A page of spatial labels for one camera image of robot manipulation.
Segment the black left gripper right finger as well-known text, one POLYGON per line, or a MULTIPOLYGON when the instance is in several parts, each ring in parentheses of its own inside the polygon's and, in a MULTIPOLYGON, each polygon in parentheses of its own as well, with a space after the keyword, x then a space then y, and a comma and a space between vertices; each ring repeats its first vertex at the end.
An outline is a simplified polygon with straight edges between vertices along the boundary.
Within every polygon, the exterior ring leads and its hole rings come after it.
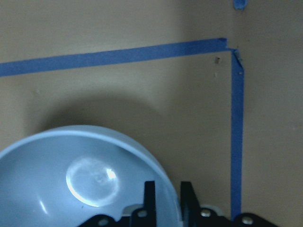
POLYGON ((180 205, 184 226, 199 226, 200 205, 191 182, 181 182, 180 205))

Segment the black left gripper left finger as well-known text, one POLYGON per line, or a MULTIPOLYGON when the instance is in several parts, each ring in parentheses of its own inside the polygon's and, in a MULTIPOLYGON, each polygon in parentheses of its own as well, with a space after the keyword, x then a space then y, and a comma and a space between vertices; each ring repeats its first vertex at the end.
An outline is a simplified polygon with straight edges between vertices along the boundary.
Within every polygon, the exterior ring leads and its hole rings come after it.
POLYGON ((155 182, 144 183, 143 206, 135 209, 131 214, 132 227, 156 227, 156 194, 155 182))

